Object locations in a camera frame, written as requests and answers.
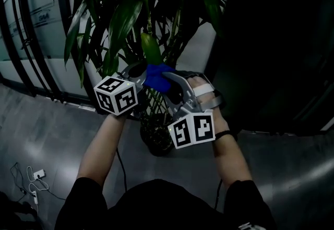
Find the black shirt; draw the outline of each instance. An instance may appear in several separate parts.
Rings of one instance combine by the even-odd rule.
[[[107,209],[101,186],[79,178],[62,207],[55,229],[120,229],[205,227],[238,229],[255,224],[276,229],[268,206],[253,181],[236,181],[225,198],[224,214],[183,187],[153,180],[128,190],[118,203]]]

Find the electrical cord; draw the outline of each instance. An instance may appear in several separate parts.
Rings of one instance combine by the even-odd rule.
[[[13,172],[12,172],[12,169],[13,169],[13,168],[15,168],[16,172],[19,173],[20,176],[21,176],[21,184],[22,184],[21,187],[16,183],[15,175],[14,175]],[[22,175],[22,172],[21,172],[21,170],[20,170],[20,165],[19,165],[19,163],[16,162],[16,163],[9,169],[9,171],[10,171],[10,173],[11,173],[13,179],[14,179],[14,184],[15,184],[15,186],[17,186],[17,187],[20,189],[20,191],[22,192],[22,194],[23,194],[23,196],[22,196],[19,200],[16,201],[16,202],[19,202],[19,201],[20,201],[20,200],[27,194],[27,192],[28,192],[27,189],[25,188],[24,184],[23,184],[23,175]]]
[[[58,198],[58,199],[61,199],[61,200],[66,200],[66,199],[63,199],[63,198],[60,198],[60,197],[58,197],[57,195],[55,195],[55,194],[53,194],[51,191],[50,191],[50,188],[49,188],[49,185],[46,183],[46,182],[44,182],[44,181],[42,181],[40,178],[37,178],[37,179],[35,179],[35,180],[31,180],[30,179],[30,176],[29,176],[29,173],[28,173],[28,169],[31,169],[31,174],[33,175],[33,170],[32,170],[32,167],[31,166],[28,166],[27,167],[27,176],[28,176],[28,180],[30,181],[30,184],[29,184],[29,186],[28,186],[28,189],[29,189],[29,191],[32,193],[32,191],[30,190],[30,186],[31,185],[33,185],[33,186],[35,186],[35,188],[38,190],[38,191],[47,191],[47,192],[49,192],[51,195],[53,195],[54,197],[56,197],[56,198]],[[33,182],[35,182],[35,181],[39,181],[41,184],[42,184],[42,186],[44,187],[44,188],[39,188],[37,185],[35,185]]]
[[[124,188],[125,188],[125,192],[127,192],[126,173],[125,173],[124,165],[123,165],[120,153],[118,151],[118,148],[116,148],[116,153],[117,153],[118,159],[120,160],[120,163],[121,163],[121,166],[122,166],[122,169],[123,169],[123,174],[124,174]]]
[[[217,195],[216,195],[216,203],[214,204],[214,209],[216,210],[217,209],[217,206],[218,206],[218,201],[219,201],[219,191],[220,191],[220,187],[221,187],[221,184],[223,183],[223,180],[220,179],[219,181],[219,185],[218,185],[218,188],[217,188]]]

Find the black sleeve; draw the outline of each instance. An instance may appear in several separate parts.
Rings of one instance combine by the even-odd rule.
[[[253,181],[236,181],[228,189],[224,214],[234,228],[250,223],[266,230],[277,229],[269,207]]]
[[[102,229],[106,212],[101,186],[92,179],[79,178],[58,215],[55,229]]]

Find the dark wall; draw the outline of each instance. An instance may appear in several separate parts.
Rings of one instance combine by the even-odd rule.
[[[334,116],[334,0],[228,0],[224,26],[208,68],[230,124],[304,135]]]

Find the wristband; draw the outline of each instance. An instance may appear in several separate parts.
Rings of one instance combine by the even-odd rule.
[[[233,136],[235,141],[238,140],[238,137],[235,134],[233,134],[230,130],[219,132],[218,134],[216,134],[216,140],[218,140],[219,138],[221,138],[222,136],[225,136],[225,135],[231,135],[231,136]]]

